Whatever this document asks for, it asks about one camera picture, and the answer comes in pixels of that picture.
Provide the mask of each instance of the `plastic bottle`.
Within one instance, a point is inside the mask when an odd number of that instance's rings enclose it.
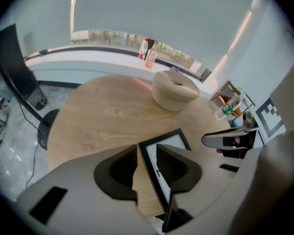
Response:
[[[147,57],[145,60],[145,67],[152,68],[153,64],[155,63],[156,57],[157,57],[157,50],[156,50],[157,44],[154,43],[152,48],[148,51]]]
[[[230,115],[233,111],[235,111],[239,105],[241,104],[242,97],[236,96],[228,101],[225,105],[223,105],[220,109],[215,112],[215,117],[217,120],[224,119],[226,116]]]
[[[138,58],[144,59],[147,49],[148,49],[148,38],[145,38],[142,42],[141,48],[139,49]]]

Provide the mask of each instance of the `glossy gray floor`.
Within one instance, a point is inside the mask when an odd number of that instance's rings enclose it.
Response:
[[[73,91],[54,86],[41,86],[41,89],[48,99],[47,105],[38,112],[41,116],[53,109],[61,109]],[[39,121],[24,107],[23,111],[26,118],[38,128]],[[32,176],[36,147],[34,176],[28,186],[48,173],[47,151],[38,144],[37,130],[25,120],[19,104],[13,99],[6,133],[0,146],[0,193],[12,201],[25,190]]]

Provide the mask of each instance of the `round wooden table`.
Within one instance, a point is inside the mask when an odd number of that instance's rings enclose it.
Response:
[[[89,81],[68,97],[50,131],[47,160],[52,170],[60,164],[106,149],[137,144],[181,128],[193,151],[209,152],[201,137],[229,128],[217,121],[217,106],[205,98],[189,103],[181,112],[162,109],[153,100],[152,83],[129,76],[106,76]],[[138,151],[133,189],[138,208],[146,216],[163,214]]]

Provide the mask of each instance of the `bottle label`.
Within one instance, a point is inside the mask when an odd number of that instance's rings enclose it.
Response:
[[[221,109],[226,116],[230,115],[233,112],[233,109],[229,106],[228,103],[223,105],[223,107]]]

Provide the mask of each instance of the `woven basket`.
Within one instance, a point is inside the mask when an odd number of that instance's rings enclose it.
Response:
[[[175,71],[160,71],[153,78],[152,96],[168,111],[181,111],[199,97],[199,89],[188,77]]]

